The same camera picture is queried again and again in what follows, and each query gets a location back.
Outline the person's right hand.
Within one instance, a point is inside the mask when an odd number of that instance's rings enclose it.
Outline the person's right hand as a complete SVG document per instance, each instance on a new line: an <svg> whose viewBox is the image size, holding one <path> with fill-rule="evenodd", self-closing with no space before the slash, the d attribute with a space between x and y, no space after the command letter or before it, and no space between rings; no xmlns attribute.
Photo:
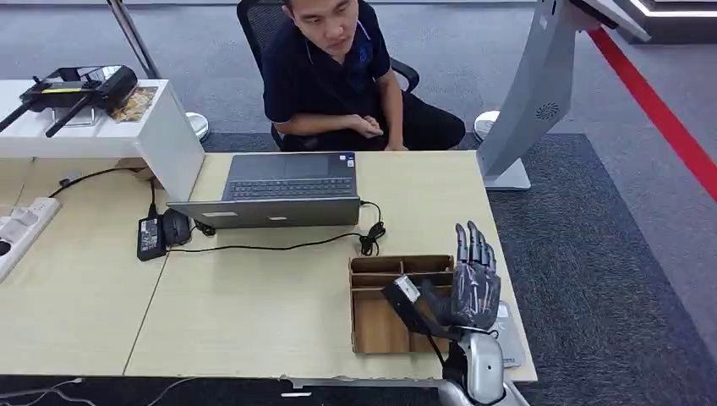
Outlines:
<svg viewBox="0 0 717 406"><path fill-rule="evenodd" d="M349 117L349 122L349 127L361 134L364 138L371 139L383 135L382 128L371 116L361 117L354 114Z"/></svg>

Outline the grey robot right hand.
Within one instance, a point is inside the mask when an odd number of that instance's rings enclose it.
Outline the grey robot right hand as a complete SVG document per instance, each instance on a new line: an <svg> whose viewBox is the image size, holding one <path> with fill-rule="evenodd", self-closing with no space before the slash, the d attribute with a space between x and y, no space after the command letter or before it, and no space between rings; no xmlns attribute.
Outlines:
<svg viewBox="0 0 717 406"><path fill-rule="evenodd" d="M488 331L496 321L501 293L495 252L474 222L466 226L458 223L455 230L457 262L452 271L451 294L437 296L433 284L425 279L421 297L440 325Z"/></svg>

